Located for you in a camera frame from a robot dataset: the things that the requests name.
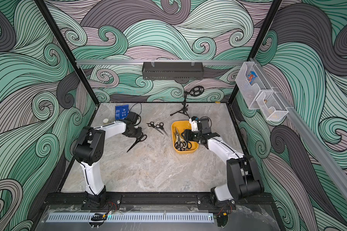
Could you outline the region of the small black scissors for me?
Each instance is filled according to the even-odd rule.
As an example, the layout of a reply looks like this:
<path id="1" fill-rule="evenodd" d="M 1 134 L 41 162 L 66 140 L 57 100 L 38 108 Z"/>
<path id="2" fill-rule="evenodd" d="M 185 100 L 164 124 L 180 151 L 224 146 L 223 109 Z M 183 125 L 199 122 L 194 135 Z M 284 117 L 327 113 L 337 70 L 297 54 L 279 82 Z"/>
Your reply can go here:
<path id="1" fill-rule="evenodd" d="M 166 135 L 166 136 L 168 136 L 168 133 L 165 131 L 165 129 L 164 129 L 164 123 L 163 122 L 160 122 L 160 123 L 157 123 L 156 125 L 155 125 L 155 127 L 157 128 L 157 129 L 159 129 L 159 130 L 162 130 L 163 132 L 164 132 L 164 134 Z"/>
<path id="2" fill-rule="evenodd" d="M 156 131 L 163 134 L 162 131 L 155 126 L 154 122 L 151 121 L 151 122 L 147 123 L 147 125 L 148 125 L 148 127 L 154 128 Z"/>

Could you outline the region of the black handled grey scissors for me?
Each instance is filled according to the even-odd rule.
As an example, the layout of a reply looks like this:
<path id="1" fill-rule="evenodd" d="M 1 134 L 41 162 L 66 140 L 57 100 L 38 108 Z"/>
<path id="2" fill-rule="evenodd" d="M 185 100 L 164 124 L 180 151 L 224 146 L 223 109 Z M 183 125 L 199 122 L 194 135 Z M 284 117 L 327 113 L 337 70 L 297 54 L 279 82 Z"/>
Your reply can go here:
<path id="1" fill-rule="evenodd" d="M 184 140 L 184 150 L 187 151 L 187 150 L 190 150 L 192 148 L 192 144 L 189 140 Z"/>

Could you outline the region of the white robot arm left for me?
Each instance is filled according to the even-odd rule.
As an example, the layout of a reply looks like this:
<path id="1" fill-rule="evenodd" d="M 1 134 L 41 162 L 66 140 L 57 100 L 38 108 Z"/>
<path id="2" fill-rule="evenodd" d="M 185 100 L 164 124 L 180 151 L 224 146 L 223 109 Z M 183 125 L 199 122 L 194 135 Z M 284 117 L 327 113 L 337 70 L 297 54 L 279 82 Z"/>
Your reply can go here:
<path id="1" fill-rule="evenodd" d="M 99 161 L 104 153 L 105 140 L 119 134 L 136 139 L 144 135 L 141 127 L 127 120 L 117 120 L 100 127 L 82 128 L 73 155 L 83 169 L 88 194 L 99 196 L 105 188 Z"/>

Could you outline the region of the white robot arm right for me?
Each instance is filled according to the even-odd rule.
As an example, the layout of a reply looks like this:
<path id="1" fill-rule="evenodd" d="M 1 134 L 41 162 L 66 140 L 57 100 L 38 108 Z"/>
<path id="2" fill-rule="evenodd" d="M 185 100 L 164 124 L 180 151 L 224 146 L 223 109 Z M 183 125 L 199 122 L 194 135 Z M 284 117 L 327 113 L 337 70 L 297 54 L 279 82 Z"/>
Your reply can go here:
<path id="1" fill-rule="evenodd" d="M 196 142 L 216 154 L 226 165 L 227 182 L 211 189 L 212 203 L 238 201 L 264 192 L 255 158 L 244 155 L 227 144 L 218 133 L 203 133 L 186 129 L 181 133 L 184 141 Z"/>

